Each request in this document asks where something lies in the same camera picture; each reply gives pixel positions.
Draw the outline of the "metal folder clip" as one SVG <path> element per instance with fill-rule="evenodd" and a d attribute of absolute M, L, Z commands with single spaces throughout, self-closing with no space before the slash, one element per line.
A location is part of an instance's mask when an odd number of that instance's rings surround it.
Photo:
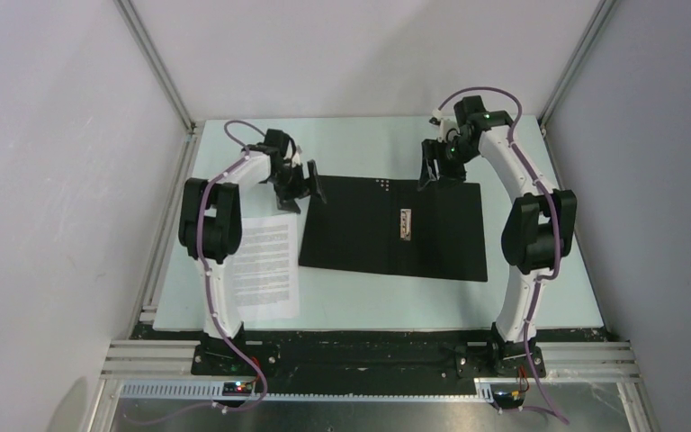
<path fill-rule="evenodd" d="M 410 241 L 412 236 L 412 210 L 401 209 L 399 211 L 399 238 Z"/>

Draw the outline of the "red and black folder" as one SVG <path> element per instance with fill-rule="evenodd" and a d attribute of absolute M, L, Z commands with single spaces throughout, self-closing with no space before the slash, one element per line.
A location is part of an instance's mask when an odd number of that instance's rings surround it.
<path fill-rule="evenodd" d="M 423 191 L 415 180 L 324 175 L 327 203 L 311 200 L 300 266 L 484 283 L 488 279 L 480 185 Z M 410 241 L 399 211 L 412 210 Z"/>

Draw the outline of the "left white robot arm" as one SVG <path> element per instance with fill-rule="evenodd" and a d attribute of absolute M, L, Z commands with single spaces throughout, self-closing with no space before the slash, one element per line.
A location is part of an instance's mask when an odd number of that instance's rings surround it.
<path fill-rule="evenodd" d="M 221 339 L 213 363 L 225 374 L 238 374 L 247 365 L 247 349 L 232 339 L 243 320 L 226 281 L 229 259 L 238 252 L 243 237 L 241 194 L 256 185 L 271 185 L 279 211 L 300 214 L 299 201 L 325 202 L 314 160 L 303 162 L 294 138 L 269 129 L 263 140 L 244 145 L 240 156 L 211 179 L 184 182 L 177 237 L 204 281 L 203 332 Z"/>

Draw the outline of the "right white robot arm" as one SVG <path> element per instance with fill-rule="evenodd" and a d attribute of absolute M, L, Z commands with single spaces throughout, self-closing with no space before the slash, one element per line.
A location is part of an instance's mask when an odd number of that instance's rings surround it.
<path fill-rule="evenodd" d="M 486 353 L 493 373 L 510 375 L 534 351 L 541 290 L 557 278 L 561 260 L 570 253 L 578 200 L 546 179 L 518 144 L 517 120 L 507 112 L 474 112 L 451 121 L 435 109 L 429 121 L 438 135 L 421 143 L 419 189 L 461 183 L 465 165 L 482 157 L 512 203 L 501 235 L 510 273 Z"/>

